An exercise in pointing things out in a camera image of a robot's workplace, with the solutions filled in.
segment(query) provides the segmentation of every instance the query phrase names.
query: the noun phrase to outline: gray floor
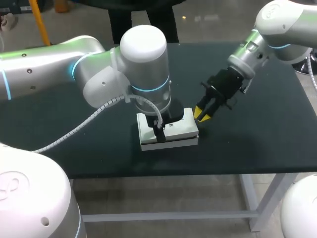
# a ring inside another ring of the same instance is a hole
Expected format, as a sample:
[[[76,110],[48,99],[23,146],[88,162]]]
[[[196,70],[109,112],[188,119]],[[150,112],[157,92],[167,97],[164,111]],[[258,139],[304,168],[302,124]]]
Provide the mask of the gray floor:
[[[181,42],[242,40],[249,34],[257,12],[268,1],[187,0],[174,7],[179,39]],[[75,5],[70,13],[56,14],[48,10],[43,18],[52,43],[91,35],[112,46],[106,10]],[[149,24],[146,13],[134,12],[133,24]],[[5,51],[42,45],[31,14],[19,15],[16,27],[2,35]],[[299,75],[299,80],[317,112],[317,96],[309,78]],[[253,175],[258,199],[272,178],[273,175]],[[74,189],[83,214],[245,208],[236,175],[79,179],[74,182]],[[88,238],[283,237],[279,208],[260,233],[251,233],[248,222],[243,219],[94,223],[87,224],[87,233]]]

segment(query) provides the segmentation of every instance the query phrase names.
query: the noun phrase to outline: cable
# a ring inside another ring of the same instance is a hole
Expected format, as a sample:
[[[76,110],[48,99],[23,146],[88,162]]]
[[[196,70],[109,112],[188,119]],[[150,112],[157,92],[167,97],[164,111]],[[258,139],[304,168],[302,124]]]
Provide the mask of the cable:
[[[311,63],[311,55],[309,54],[308,57],[307,57],[307,66],[308,66],[308,73],[309,73],[309,76],[311,77],[311,81],[313,83],[313,86],[317,92],[317,84],[316,84],[316,81],[315,81],[315,78],[314,78],[314,74],[313,74],[313,70],[312,70],[312,63]]]
[[[134,95],[134,94],[130,94],[128,95],[128,98],[131,99],[138,99],[141,100],[143,102],[145,102],[146,104],[148,104],[156,113],[156,115],[158,116],[158,128],[162,127],[163,124],[163,119],[162,119],[162,115],[159,112],[159,109],[157,108],[157,106],[155,106],[154,103],[152,103],[150,100],[141,97],[139,95]],[[97,111],[95,111],[93,114],[91,114],[86,120],[84,120],[79,126],[77,126],[76,128],[74,128],[73,130],[71,130],[69,133],[67,133],[66,135],[62,136],[61,138],[59,138],[58,140],[54,141],[53,143],[38,149],[38,150],[34,150],[32,152],[34,153],[42,153],[44,151],[50,150],[53,147],[57,146],[58,144],[62,143],[63,141],[67,140],[69,137],[71,137],[72,135],[74,135],[75,133],[77,133],[78,131],[80,131],[82,128],[84,128],[86,125],[88,125],[93,119],[95,119],[104,109],[109,108],[113,105],[115,105],[116,103],[120,102],[121,100],[124,99],[124,96],[120,96],[120,97],[116,97],[108,102],[106,102],[105,104],[103,104],[100,108],[97,109]]]

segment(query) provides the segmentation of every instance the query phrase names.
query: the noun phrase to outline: table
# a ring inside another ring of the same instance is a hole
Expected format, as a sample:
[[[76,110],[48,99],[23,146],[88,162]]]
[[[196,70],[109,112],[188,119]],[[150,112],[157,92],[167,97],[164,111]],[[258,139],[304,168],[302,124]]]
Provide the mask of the table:
[[[226,68],[237,45],[169,45],[172,96],[194,107],[204,94],[200,82]],[[85,222],[248,217],[251,230],[259,231],[297,173],[317,170],[317,117],[291,66],[276,59],[259,70],[247,94],[237,94],[236,100],[232,111],[221,108],[212,120],[198,125],[198,146],[141,152],[137,111],[121,103],[45,155],[71,179],[242,174],[247,211],[86,215]],[[2,103],[0,141],[38,149],[93,111],[74,84]],[[260,173],[277,175],[257,205],[248,174]]]

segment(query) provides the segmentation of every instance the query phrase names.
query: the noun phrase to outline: robot end effector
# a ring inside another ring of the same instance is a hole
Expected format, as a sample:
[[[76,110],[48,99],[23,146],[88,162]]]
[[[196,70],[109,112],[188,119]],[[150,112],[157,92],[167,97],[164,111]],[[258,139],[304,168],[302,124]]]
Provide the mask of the robot end effector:
[[[256,70],[271,56],[288,64],[304,60],[312,48],[317,48],[316,16],[317,6],[288,0],[275,0],[264,6],[251,34],[228,58],[228,68],[203,83],[206,93],[196,105],[195,118],[210,119],[220,106],[228,106],[227,101],[237,91],[246,92],[242,81],[253,79]],[[211,99],[214,103],[208,106]]]

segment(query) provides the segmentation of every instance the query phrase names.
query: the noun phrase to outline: white robotic arm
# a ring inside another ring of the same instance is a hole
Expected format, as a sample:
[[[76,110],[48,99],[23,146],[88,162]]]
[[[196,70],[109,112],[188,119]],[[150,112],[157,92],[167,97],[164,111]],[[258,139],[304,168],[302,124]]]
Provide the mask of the white robotic arm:
[[[317,48],[317,6],[288,0],[275,0],[258,13],[255,27],[247,39],[228,58],[228,68],[210,77],[205,96],[197,103],[195,118],[210,119],[220,106],[241,90],[244,79],[254,78],[272,56],[293,64]],[[215,102],[208,106],[211,99]]]
[[[75,81],[94,108],[121,96],[137,95],[137,109],[146,115],[159,142],[164,124],[182,119],[183,107],[171,97],[166,39],[148,25],[128,30],[120,47],[105,51],[93,37],[0,54],[0,101]],[[151,104],[140,100],[143,97]]]

